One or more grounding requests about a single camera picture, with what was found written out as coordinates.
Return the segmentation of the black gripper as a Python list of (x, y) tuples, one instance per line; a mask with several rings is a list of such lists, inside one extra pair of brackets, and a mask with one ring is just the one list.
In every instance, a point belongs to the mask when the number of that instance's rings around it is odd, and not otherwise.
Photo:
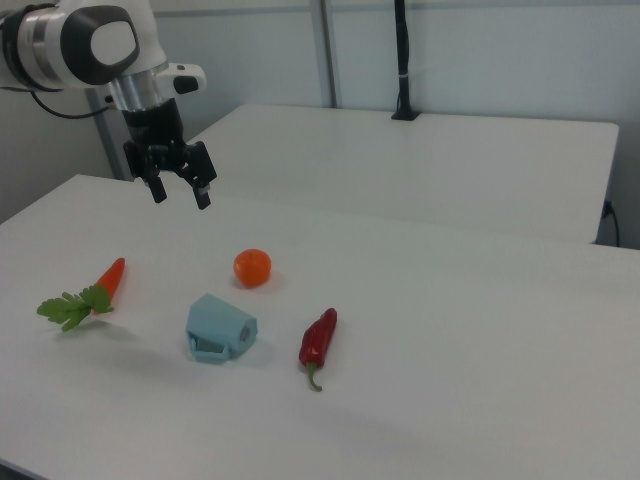
[(131, 173), (141, 178), (155, 203), (167, 194), (160, 178), (164, 171), (173, 172), (193, 186), (199, 210), (211, 205), (210, 182), (217, 172), (203, 142), (188, 144), (183, 139), (183, 124), (175, 100), (148, 110), (123, 111), (131, 138), (124, 144)]

